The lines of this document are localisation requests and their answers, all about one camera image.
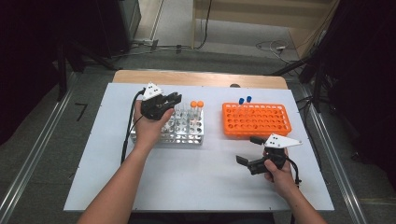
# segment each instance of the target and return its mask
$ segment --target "white table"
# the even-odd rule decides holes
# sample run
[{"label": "white table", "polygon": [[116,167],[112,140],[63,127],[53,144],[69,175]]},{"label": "white table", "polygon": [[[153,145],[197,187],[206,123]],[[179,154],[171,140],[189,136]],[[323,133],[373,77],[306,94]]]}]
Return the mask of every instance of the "white table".
[{"label": "white table", "polygon": [[[65,211],[83,211],[120,166],[123,138],[135,94],[147,84],[110,83],[82,155]],[[292,127],[290,147],[300,171],[302,193],[317,210],[333,210],[298,108],[289,90],[160,85],[178,91],[182,103],[205,102],[205,139],[201,146],[157,145],[150,153],[134,202],[137,211],[279,211],[289,210],[263,175],[251,175],[235,161],[262,157],[263,146],[232,140],[222,133],[221,104],[252,96],[252,103],[282,104]],[[130,139],[129,148],[133,146]]]}]

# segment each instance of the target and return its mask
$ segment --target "wooden table edge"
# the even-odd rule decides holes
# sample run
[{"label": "wooden table edge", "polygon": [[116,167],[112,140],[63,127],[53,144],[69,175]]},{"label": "wooden table edge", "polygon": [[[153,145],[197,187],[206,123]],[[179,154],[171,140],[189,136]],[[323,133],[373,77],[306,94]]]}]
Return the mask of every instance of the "wooden table edge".
[{"label": "wooden table edge", "polygon": [[149,83],[157,85],[230,87],[288,90],[283,77],[239,75],[211,72],[181,72],[163,70],[120,70],[113,83]]}]

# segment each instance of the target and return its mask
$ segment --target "hand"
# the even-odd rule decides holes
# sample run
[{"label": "hand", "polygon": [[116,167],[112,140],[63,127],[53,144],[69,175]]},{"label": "hand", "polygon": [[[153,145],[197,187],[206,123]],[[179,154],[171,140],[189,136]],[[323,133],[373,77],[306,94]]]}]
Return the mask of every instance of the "hand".
[{"label": "hand", "polygon": [[289,198],[293,191],[298,189],[291,174],[289,161],[285,162],[281,170],[277,169],[276,165],[270,160],[266,160],[264,165],[270,172],[264,174],[265,178],[275,184],[276,192],[282,198]]},{"label": "hand", "polygon": [[171,118],[174,109],[168,109],[160,120],[152,120],[142,117],[140,113],[141,105],[142,101],[136,101],[134,105],[134,128],[136,129],[136,143],[134,145],[135,148],[150,151],[159,140],[161,129]]}]

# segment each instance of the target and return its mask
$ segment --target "test tube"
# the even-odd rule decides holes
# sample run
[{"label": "test tube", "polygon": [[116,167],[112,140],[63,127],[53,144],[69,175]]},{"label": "test tube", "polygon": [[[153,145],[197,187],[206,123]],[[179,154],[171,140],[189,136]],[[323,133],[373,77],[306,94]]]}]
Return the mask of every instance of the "test tube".
[{"label": "test tube", "polygon": [[248,111],[249,111],[249,108],[250,108],[250,102],[251,102],[251,96],[248,96],[247,97],[247,105],[246,105],[246,114],[248,113]]},{"label": "test tube", "polygon": [[197,109],[197,103],[195,101],[191,101],[190,103],[190,118],[194,119]]},{"label": "test tube", "polygon": [[244,98],[239,98],[239,102],[238,102],[238,108],[236,109],[236,114],[239,114],[242,104],[245,102]]},{"label": "test tube", "polygon": [[196,118],[201,119],[201,113],[202,113],[202,107],[204,107],[204,101],[198,101],[197,105],[198,105],[198,109],[197,109]]}]

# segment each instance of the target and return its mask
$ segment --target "metal frame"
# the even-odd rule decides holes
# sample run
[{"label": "metal frame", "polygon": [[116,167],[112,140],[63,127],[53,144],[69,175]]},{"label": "metal frame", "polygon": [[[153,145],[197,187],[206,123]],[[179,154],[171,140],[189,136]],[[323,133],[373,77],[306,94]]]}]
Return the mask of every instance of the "metal frame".
[{"label": "metal frame", "polygon": [[38,136],[35,144],[28,157],[26,158],[22,168],[18,172],[12,184],[9,186],[6,196],[4,197],[1,206],[0,206],[0,223],[8,223],[11,218],[12,212],[15,209],[15,206],[18,203],[18,200],[23,194],[24,189],[26,188],[30,177],[32,176],[35,167],[40,161],[41,155],[43,154],[50,137],[52,136],[53,131],[58,124],[59,119],[64,112],[64,109],[67,106],[67,103],[72,95],[76,83],[78,82],[79,75],[76,73],[72,73],[69,78],[69,90],[65,94],[62,101],[57,102],[55,107],[53,108],[49,119],[47,120],[46,125]]}]

